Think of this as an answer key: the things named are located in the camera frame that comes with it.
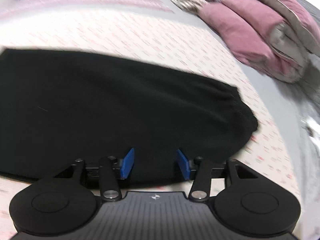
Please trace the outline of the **white crumpled paper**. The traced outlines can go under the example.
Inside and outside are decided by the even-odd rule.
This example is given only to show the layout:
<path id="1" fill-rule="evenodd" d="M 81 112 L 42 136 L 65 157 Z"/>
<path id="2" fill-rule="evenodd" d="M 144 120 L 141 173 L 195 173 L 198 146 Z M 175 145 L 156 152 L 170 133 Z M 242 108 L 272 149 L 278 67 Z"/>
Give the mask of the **white crumpled paper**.
<path id="1" fill-rule="evenodd" d="M 302 120 L 310 139 L 314 143 L 319 143 L 319 124 L 310 116 Z"/>

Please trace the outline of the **pink grey folded quilt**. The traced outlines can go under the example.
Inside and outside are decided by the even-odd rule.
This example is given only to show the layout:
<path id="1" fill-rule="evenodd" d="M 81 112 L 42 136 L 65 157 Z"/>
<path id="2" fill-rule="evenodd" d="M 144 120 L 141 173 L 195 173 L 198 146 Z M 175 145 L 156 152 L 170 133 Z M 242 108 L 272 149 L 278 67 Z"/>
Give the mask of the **pink grey folded quilt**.
<path id="1" fill-rule="evenodd" d="M 319 25 L 297 0 L 205 0 L 198 16 L 234 57 L 275 79 L 294 83 L 319 55 Z"/>

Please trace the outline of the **striped folded cloth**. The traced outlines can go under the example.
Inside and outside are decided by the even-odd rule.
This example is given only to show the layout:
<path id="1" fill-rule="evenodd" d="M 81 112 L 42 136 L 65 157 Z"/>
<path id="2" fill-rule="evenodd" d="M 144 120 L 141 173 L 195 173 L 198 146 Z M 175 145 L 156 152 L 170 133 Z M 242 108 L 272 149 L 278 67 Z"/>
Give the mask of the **striped folded cloth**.
<path id="1" fill-rule="evenodd" d="M 171 0 L 174 5 L 183 11 L 198 14 L 199 10 L 208 2 L 205 0 Z"/>

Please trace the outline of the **black pants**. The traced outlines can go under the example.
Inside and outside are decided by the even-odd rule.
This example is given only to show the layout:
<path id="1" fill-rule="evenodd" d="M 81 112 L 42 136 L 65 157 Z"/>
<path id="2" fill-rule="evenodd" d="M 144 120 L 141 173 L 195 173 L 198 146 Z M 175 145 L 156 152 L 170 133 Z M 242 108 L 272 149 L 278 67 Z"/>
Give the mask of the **black pants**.
<path id="1" fill-rule="evenodd" d="M 132 183 L 175 181 L 178 149 L 223 163 L 257 129 L 238 89 L 204 76 L 79 51 L 1 54 L 3 173 L 39 179 L 133 148 Z"/>

